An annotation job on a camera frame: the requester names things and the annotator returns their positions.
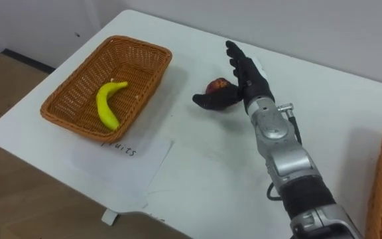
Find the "metal bracket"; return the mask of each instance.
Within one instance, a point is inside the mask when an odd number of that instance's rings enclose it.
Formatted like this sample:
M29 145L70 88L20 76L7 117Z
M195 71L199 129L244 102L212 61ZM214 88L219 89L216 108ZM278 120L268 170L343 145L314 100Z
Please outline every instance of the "metal bracket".
M292 103L283 104L281 106L278 106L277 109L281 113L285 113L288 118L294 117L294 114L292 113L294 106Z

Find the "wooden floor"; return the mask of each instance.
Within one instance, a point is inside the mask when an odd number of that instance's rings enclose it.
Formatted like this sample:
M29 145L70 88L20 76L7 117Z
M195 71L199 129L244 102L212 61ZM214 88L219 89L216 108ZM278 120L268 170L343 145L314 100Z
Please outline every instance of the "wooden floor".
M45 77L0 55L0 117ZM0 238L185 238L143 214L121 216L110 227L100 221L104 210L0 149Z

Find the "white paper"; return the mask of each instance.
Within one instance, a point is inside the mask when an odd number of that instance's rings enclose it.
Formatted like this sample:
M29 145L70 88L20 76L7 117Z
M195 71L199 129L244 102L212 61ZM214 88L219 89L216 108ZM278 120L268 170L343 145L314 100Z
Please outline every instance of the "white paper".
M126 199L140 200L171 145L171 140L129 130L117 143L78 140L71 159L74 167L105 181Z

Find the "cable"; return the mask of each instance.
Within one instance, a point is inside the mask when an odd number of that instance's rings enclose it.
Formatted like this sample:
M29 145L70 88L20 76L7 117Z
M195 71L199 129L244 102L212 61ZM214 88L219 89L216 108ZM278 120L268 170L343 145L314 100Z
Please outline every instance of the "cable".
M300 136L300 130L298 130L298 125L297 125L297 121L296 121L296 117L292 116L292 117L289 117L289 122L292 124L292 126L294 126L294 133L296 134L296 139L297 141L301 144L302 144L302 137Z
M273 183L271 183L268 187L268 191L266 192L266 197L269 199L269 200L273 200L273 201L280 201L280 200L283 200L281 197L272 197L271 196L271 193L272 193L272 189L273 189Z

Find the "yellow banana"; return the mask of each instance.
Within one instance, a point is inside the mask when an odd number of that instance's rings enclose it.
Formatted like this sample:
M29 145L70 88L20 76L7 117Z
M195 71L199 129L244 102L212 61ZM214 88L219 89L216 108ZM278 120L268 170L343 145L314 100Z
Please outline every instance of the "yellow banana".
M114 94L116 91L124 88L127 86L127 82L109 82L107 84L104 84L97 93L97 109L98 109L98 116L100 120L104 123L105 126L107 126L111 130L117 129L117 127L120 126L119 121L117 120L116 116L113 114L111 109L109 108L109 105L107 103L107 100Z

